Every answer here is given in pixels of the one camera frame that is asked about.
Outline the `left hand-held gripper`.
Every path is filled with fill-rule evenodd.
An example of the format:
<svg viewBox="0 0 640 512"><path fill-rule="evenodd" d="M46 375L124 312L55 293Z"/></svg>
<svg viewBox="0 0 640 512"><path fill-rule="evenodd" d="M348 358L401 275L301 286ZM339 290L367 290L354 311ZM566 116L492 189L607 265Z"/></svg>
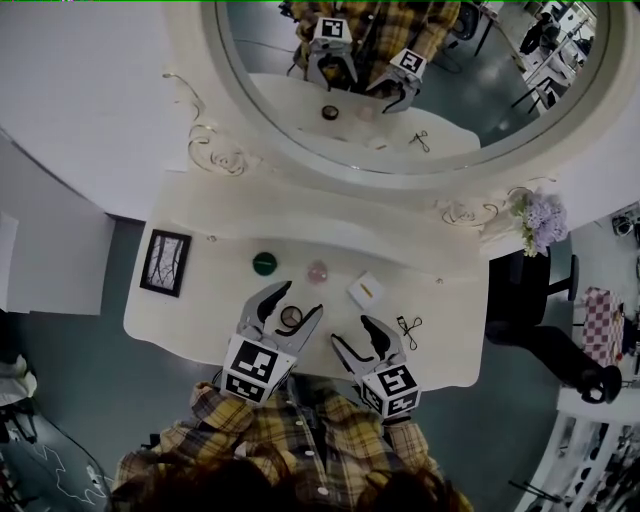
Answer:
<svg viewBox="0 0 640 512"><path fill-rule="evenodd" d="M291 285L291 281L273 283L246 301L223 364L221 391L225 395L265 404L296 366L324 308L322 304L313 307L293 329L265 333L266 320Z"/></svg>

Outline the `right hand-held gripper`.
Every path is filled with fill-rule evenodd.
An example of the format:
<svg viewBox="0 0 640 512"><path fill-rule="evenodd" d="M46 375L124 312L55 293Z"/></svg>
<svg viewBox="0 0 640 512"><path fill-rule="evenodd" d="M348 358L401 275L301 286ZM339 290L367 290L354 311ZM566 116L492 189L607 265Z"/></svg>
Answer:
<svg viewBox="0 0 640 512"><path fill-rule="evenodd" d="M360 321L382 360L362 357L340 336L332 334L334 352L347 371L354 374L361 401L382 418L397 418L413 411L420 401L421 387L407 366L400 337L384 322L362 315Z"/></svg>

